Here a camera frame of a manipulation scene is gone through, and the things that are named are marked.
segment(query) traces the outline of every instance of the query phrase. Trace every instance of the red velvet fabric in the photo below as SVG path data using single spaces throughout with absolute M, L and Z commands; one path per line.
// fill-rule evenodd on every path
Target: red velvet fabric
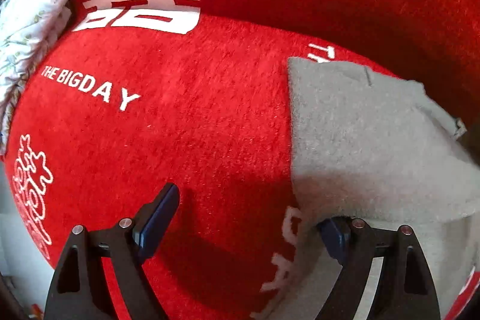
M 278 272 L 274 255 L 295 253 L 283 231 L 298 223 L 285 217 L 296 206 L 287 58 L 325 58 L 309 44 L 332 46 L 334 60 L 422 81 L 470 121 L 480 107 L 480 0 L 176 3 L 200 7 L 186 34 L 107 26 L 63 35 L 20 100 L 6 170 L 15 177 L 19 141 L 30 135 L 53 177 L 41 222 L 52 265 L 73 226 L 111 226 L 175 182 L 181 206 L 145 264 L 155 293 L 172 320 L 245 319 L 278 291 L 261 291 Z M 76 24 L 86 11 L 72 5 Z M 63 84 L 62 70 L 90 75 L 94 86 Z M 107 81 L 108 102 L 105 89 L 92 95 Z M 122 89 L 140 95 L 124 110 Z

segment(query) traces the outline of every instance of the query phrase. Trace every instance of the black bracket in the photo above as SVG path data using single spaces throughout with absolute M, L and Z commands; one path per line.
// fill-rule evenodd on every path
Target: black bracket
M 142 264 L 155 253 L 178 206 L 179 190 L 168 183 L 135 217 L 110 229 L 75 226 L 53 275 L 45 320 L 118 320 L 101 258 L 112 260 L 131 320 L 168 320 Z M 334 217 L 318 229 L 343 269 L 316 320 L 354 318 L 376 257 L 383 257 L 383 266 L 367 320 L 440 320 L 430 270 L 411 227 L 387 231 L 362 219 Z
M 367 320 L 440 320 L 430 269 L 410 226 L 371 228 L 362 219 L 334 217 L 318 225 L 328 253 L 343 266 L 316 320 L 352 320 L 373 258 L 382 271 Z
M 102 266 L 111 258 L 131 320 L 168 320 L 142 269 L 177 207 L 179 190 L 166 184 L 152 203 L 110 229 L 75 226 L 50 284 L 45 320 L 117 320 Z

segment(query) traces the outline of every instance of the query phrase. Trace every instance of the white wall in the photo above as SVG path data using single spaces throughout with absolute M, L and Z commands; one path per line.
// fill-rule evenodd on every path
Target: white wall
M 21 304 L 44 310 L 53 269 L 33 243 L 18 214 L 0 163 L 0 271 L 12 277 Z

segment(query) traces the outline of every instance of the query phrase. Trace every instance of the silver bolt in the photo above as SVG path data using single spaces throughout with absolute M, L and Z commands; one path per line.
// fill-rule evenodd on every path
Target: silver bolt
M 74 235 L 81 234 L 83 232 L 83 226 L 74 226 L 71 231 Z
M 354 219 L 352 221 L 352 225 L 355 228 L 363 228 L 365 226 L 366 222 L 364 222 L 362 219 Z
M 129 218 L 121 219 L 118 224 L 119 224 L 122 228 L 128 228 L 129 226 L 131 226 L 131 219 L 129 219 Z
M 401 226 L 400 231 L 402 231 L 404 235 L 411 235 L 413 233 L 413 229 L 410 226 Z

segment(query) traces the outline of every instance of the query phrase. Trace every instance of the gray cloth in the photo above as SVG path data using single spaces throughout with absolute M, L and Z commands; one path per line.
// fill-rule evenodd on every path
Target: gray cloth
M 477 263 L 480 170 L 456 139 L 465 129 L 423 85 L 347 62 L 289 59 L 292 183 L 303 213 L 291 285 L 268 317 L 313 320 L 340 266 L 314 229 L 333 215 L 397 229 L 422 245 L 445 316 Z M 381 261 L 356 319 L 365 319 Z
M 480 169 L 423 85 L 289 60 L 292 181 L 304 218 L 445 222 L 480 210 Z

